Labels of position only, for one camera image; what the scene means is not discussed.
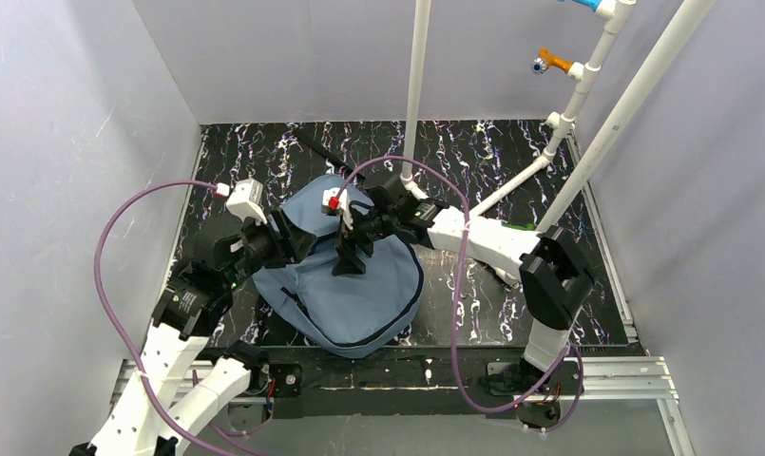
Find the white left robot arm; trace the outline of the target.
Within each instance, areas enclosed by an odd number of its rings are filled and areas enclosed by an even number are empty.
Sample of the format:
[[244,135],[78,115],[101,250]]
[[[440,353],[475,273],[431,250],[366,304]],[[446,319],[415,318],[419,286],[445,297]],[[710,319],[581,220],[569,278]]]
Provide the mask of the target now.
[[102,428],[73,455],[182,455],[231,399],[268,366],[267,351],[236,342],[183,398],[188,370],[234,303],[234,291],[262,269],[301,262],[318,238],[279,209],[267,224],[222,213],[207,219],[171,273],[151,317],[135,370]]

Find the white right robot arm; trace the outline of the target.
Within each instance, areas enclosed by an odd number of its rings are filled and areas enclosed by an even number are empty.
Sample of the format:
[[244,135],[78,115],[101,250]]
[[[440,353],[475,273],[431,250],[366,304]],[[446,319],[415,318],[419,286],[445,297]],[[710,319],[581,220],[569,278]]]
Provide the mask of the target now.
[[499,269],[522,286],[533,323],[525,363],[546,372],[564,350],[594,277],[574,237],[554,227],[542,233],[472,216],[433,198],[417,198],[396,176],[374,176],[361,189],[367,201],[333,187],[322,194],[321,210],[339,219],[336,276],[362,275],[375,243],[396,236],[436,251],[466,253]]

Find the light blue student backpack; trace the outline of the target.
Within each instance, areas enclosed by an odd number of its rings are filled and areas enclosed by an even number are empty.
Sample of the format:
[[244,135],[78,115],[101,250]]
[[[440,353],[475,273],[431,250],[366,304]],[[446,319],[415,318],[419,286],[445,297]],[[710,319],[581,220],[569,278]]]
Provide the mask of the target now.
[[362,275],[334,275],[338,220],[322,213],[321,198],[344,178],[335,173],[311,179],[281,205],[299,228],[317,235],[300,263],[262,269],[252,279],[274,313],[319,347],[346,358],[362,358],[392,341],[414,320],[424,288],[418,255],[406,242],[386,237],[372,256],[362,256]]

